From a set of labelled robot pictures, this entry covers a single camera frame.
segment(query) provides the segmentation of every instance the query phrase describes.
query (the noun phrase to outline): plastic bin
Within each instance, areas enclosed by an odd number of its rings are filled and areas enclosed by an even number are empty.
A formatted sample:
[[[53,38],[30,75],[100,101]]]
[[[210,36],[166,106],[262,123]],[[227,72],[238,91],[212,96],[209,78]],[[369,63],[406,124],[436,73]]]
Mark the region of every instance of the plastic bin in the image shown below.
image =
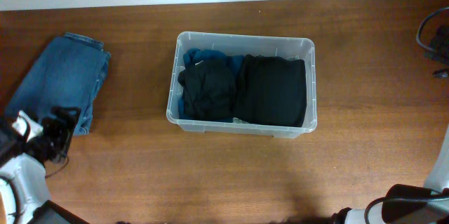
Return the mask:
[[[280,56],[288,59],[303,59],[306,65],[307,109],[302,127],[266,126],[258,124],[224,123],[179,119],[178,100],[182,97],[182,86],[177,76],[184,70],[182,56],[190,48],[215,49],[228,56],[263,55]],[[257,37],[233,34],[208,34],[182,32],[177,37],[175,62],[171,76],[170,95],[167,104],[167,119],[178,124],[185,131],[247,133],[282,138],[296,138],[302,133],[312,132],[317,125],[315,45],[306,38]]]

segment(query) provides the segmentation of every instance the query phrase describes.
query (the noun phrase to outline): wooden table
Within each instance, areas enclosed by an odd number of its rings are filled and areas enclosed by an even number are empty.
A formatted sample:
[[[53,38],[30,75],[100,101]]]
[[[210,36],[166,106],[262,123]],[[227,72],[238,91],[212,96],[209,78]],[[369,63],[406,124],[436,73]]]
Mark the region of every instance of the wooden table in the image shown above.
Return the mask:
[[[1,12],[1,107],[52,37],[84,34],[103,41],[112,59],[91,134],[73,139],[70,165],[47,180],[62,207],[91,223],[133,224],[267,223],[364,208],[396,183],[422,185],[436,161],[449,122],[449,81],[432,79],[443,65],[423,57],[415,35],[448,2]],[[171,124],[168,90],[176,37],[185,30],[313,40],[318,128],[287,140],[187,133]]]

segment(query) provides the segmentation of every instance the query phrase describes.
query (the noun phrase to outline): brown wooden surface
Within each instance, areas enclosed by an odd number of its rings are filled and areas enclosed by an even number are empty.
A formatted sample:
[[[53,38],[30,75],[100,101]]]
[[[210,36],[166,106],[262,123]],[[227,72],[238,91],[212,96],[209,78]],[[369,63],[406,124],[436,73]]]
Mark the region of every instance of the brown wooden surface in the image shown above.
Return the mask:
[[[70,165],[47,180],[62,207],[91,223],[138,224],[267,223],[364,208],[396,183],[422,185],[436,161],[449,123],[449,81],[431,78],[443,65],[422,56],[415,34],[424,17],[448,2],[2,12],[1,107],[52,37],[84,34],[103,41],[112,59],[91,134],[73,139]],[[171,124],[175,43],[186,30],[313,40],[318,128],[286,140],[187,133]]]

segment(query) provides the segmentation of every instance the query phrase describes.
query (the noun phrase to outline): blue cloth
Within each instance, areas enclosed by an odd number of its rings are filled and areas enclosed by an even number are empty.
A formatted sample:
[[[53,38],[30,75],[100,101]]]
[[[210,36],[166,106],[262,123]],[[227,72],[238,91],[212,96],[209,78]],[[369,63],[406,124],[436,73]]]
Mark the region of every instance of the blue cloth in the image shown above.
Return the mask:
[[[226,56],[224,53],[220,51],[210,49],[200,50],[197,48],[191,48],[183,55],[182,59],[184,60],[185,67],[195,66],[195,64],[203,60],[225,60],[226,66],[228,66],[228,68],[231,70],[232,75],[235,78],[237,78],[237,75],[239,74],[245,56],[244,55]],[[193,118],[187,116],[184,113],[184,95],[179,99],[177,107],[180,119],[193,120]],[[233,118],[224,118],[217,121],[232,123],[232,119]]]
[[[53,106],[77,107],[81,114],[74,135],[87,134],[110,58],[101,41],[72,33],[54,38],[14,93],[5,115],[16,117],[24,110],[41,123]]]

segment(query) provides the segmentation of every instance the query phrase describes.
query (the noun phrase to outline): blue denim jeans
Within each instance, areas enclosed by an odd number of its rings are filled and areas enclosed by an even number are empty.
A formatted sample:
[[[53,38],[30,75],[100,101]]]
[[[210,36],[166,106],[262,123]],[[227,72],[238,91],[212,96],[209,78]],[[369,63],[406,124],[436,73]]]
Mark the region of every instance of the blue denim jeans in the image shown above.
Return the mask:
[[[110,58],[101,41],[72,33],[54,38],[14,93],[5,115],[16,117],[23,110],[41,123],[53,106],[78,107],[74,135],[88,134],[93,100],[106,79]]]

